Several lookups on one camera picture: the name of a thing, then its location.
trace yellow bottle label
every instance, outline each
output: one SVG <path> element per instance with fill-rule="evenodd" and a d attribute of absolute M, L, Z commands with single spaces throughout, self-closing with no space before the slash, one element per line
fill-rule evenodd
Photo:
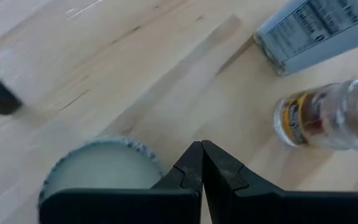
<path fill-rule="evenodd" d="M 297 145 L 307 145 L 308 140 L 302 123 L 302 107 L 308 93 L 288 98 L 282 110 L 282 125 L 285 134 Z"/>

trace wood grain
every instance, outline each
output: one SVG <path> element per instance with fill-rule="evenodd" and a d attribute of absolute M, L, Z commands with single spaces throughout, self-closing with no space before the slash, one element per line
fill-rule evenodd
<path fill-rule="evenodd" d="M 284 189 L 358 190 L 358 152 L 288 149 L 272 129 L 281 96 L 358 77 L 358 49 L 287 78 L 236 53 L 286 2 L 0 0 L 0 79 L 26 104 L 0 116 L 0 223 L 36 223 L 54 163 L 117 134 L 167 167 L 210 139 Z"/>

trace glass bottle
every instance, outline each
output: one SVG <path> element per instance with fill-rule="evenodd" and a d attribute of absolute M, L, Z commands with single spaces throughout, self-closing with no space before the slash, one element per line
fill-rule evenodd
<path fill-rule="evenodd" d="M 358 79 L 282 98 L 273 122 L 291 146 L 358 150 Z"/>

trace light wood surface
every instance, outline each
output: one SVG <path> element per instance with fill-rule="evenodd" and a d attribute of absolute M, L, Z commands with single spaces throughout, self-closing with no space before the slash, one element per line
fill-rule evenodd
<path fill-rule="evenodd" d="M 36 223 L 54 163 L 117 134 L 167 168 L 210 139 L 284 189 L 358 190 L 358 152 L 289 149 L 272 129 L 281 96 L 358 77 L 358 49 L 286 78 L 254 45 L 224 66 L 285 3 L 0 0 L 0 79 L 26 104 L 0 116 L 0 223 Z"/>

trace nutrition label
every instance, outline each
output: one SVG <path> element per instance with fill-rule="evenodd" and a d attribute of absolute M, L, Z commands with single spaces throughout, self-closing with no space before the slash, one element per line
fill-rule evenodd
<path fill-rule="evenodd" d="M 309 0 L 267 35 L 286 60 L 358 24 L 358 0 Z"/>

